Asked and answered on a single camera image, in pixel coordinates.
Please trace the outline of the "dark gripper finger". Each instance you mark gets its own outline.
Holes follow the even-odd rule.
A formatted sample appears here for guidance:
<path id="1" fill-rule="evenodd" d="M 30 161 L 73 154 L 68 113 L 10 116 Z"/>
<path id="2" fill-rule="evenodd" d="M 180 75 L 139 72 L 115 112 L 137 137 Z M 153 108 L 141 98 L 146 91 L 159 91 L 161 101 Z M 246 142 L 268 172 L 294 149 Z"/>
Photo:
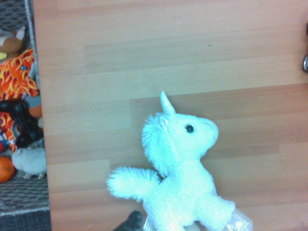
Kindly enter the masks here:
<path id="1" fill-rule="evenodd" d="M 122 222 L 114 231 L 142 231 L 143 230 L 143 214 L 134 210 L 128 218 Z"/>

